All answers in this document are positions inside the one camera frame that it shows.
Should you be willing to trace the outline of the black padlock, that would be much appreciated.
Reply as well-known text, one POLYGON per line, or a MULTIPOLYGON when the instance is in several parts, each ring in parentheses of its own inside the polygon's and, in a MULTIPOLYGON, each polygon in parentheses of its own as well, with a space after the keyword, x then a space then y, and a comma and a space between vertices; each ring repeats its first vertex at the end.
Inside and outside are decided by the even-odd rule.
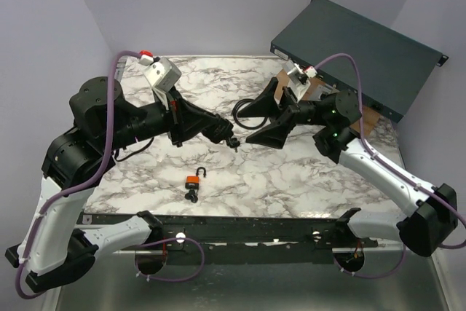
POLYGON ((227 141, 234 136, 232 129, 233 124, 229 120, 219 118, 212 125, 205 128, 202 131, 202 135, 210 142, 218 144, 222 141, 227 141))

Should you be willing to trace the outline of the black padlock key bunch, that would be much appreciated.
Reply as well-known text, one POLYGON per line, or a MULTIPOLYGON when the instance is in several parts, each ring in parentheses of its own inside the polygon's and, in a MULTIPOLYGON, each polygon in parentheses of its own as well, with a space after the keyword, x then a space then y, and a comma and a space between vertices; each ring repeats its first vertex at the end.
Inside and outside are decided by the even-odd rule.
POLYGON ((241 143, 237 138, 235 138, 235 137, 227 138, 225 140, 225 142, 226 142, 226 145, 230 149, 233 149, 235 152, 238 152, 238 149, 239 149, 241 143))

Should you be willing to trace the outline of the orange padlock with keys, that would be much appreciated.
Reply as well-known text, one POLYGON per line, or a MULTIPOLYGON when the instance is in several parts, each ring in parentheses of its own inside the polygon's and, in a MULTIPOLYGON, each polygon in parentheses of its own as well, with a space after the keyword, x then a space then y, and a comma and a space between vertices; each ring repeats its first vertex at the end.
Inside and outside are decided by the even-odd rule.
POLYGON ((192 203, 197 203, 198 201, 198 191, 200 189, 200 173, 202 176, 206 177, 206 169, 204 167, 198 167, 194 176, 187 176, 185 182, 185 198, 192 203))

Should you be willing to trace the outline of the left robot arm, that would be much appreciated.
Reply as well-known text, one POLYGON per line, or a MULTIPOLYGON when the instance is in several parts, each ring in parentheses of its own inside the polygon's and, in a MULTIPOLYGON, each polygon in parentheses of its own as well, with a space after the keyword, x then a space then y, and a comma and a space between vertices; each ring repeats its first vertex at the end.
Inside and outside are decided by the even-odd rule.
POLYGON ((162 222, 148 211, 95 232, 76 227, 121 149, 162 134, 177 147, 198 134, 231 148, 240 144, 230 121, 186 101, 176 89, 167 103, 154 99, 138 107, 125 99, 118 81, 100 76, 85 82, 69 103, 74 123, 47 150, 28 234, 5 253, 17 269, 16 286, 29 287, 24 299, 77 281, 102 256, 132 246, 152 249, 162 241, 162 222))

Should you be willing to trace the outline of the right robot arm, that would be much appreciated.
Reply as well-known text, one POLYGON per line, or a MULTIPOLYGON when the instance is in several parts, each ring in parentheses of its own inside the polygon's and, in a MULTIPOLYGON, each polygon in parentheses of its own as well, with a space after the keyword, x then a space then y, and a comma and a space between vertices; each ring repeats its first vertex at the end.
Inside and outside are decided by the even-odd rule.
POLYGON ((278 86, 272 78, 254 100, 237 103, 234 120, 263 117, 264 127, 253 127, 247 143, 282 149, 297 125, 319 125, 313 139, 317 150, 373 184, 399 208, 399 213, 349 210, 335 228, 336 241, 345 247, 360 238, 402 242, 419 256, 429 257, 457 228, 457 194, 449 185, 434 186, 410 174, 378 152, 351 125, 361 118, 358 97, 344 90, 321 101, 298 101, 291 88, 274 98, 278 86))

